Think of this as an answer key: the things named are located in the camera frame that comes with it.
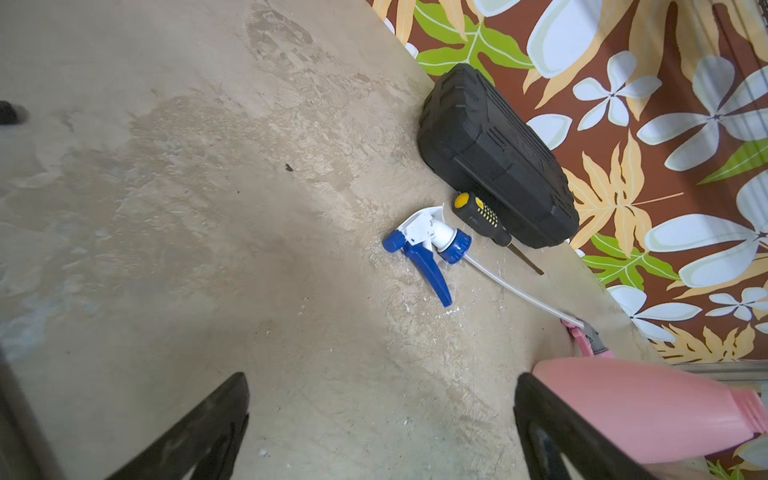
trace blue trigger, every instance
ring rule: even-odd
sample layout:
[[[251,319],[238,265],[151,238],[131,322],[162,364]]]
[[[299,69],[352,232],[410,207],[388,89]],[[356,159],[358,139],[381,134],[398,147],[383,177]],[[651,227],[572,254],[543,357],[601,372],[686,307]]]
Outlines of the blue trigger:
[[[437,267],[435,257],[430,250],[424,248],[420,243],[411,245],[407,243],[402,247],[402,252],[421,270],[422,275],[427,279],[444,307],[449,307],[453,303],[451,293],[448,291],[448,284],[445,283],[440,269]]]

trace screwdriver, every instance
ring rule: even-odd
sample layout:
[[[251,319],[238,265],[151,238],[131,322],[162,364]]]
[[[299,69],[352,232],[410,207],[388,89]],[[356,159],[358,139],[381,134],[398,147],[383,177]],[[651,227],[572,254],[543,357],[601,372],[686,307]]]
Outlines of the screwdriver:
[[[496,212],[491,210],[475,194],[460,194],[456,197],[456,201],[453,202],[453,213],[464,220],[464,223],[472,227],[479,235],[490,238],[496,245],[512,250],[536,273],[544,275],[544,271],[512,244],[512,235],[498,222]]]

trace concrete floor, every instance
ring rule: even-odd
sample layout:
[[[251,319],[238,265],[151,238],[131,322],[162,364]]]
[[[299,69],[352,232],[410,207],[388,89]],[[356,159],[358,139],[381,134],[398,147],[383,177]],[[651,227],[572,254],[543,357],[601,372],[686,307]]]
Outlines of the concrete floor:
[[[105,477],[236,371],[234,478],[526,478],[517,375],[573,349],[381,248],[453,192],[415,146],[432,82],[365,2],[7,0],[0,78],[29,113],[0,129],[2,381],[50,478]],[[538,277],[475,241],[654,359],[568,246],[522,247]]]

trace green leaf pattern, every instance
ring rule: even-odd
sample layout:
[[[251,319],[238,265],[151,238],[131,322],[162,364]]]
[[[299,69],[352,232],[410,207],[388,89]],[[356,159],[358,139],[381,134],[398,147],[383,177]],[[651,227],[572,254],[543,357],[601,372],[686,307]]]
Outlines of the green leaf pattern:
[[[488,28],[482,22],[475,24],[464,15],[467,40],[462,40],[448,21],[440,4],[416,2],[414,18],[427,35],[449,45],[463,45],[461,48],[442,47],[425,50],[416,56],[416,61],[430,75],[442,75],[454,65],[468,63],[477,68],[492,84],[493,77],[480,61],[484,53],[495,64],[507,68],[533,68],[531,59],[520,50],[520,45],[509,35]]]
[[[716,172],[703,179],[698,184],[708,184],[734,175],[743,174],[768,163],[768,138],[757,141],[747,141],[739,147],[728,161]]]
[[[609,257],[587,255],[582,260],[593,270],[600,270],[595,275],[600,283],[607,286],[609,283],[619,280],[622,285],[633,286],[643,290],[643,277],[638,268],[642,268],[651,275],[660,276],[669,280],[679,280],[669,263],[652,257],[648,252],[641,253],[637,248],[627,258],[619,248],[619,242],[613,237],[607,237],[596,233],[591,238],[592,244]]]

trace black object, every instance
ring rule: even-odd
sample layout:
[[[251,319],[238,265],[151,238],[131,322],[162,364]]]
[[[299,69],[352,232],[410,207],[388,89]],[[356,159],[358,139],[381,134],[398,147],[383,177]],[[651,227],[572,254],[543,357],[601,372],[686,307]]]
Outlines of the black object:
[[[531,480],[570,480],[561,454],[589,480],[654,480],[531,373],[518,377],[515,423]]]
[[[227,480],[248,426],[248,381],[232,375],[108,480]]]
[[[14,125],[19,123],[16,110],[10,102],[0,100],[0,125]]]
[[[419,119],[422,158],[459,192],[498,213],[529,247],[573,237],[578,214],[562,168],[483,75],[457,64],[435,84]]]

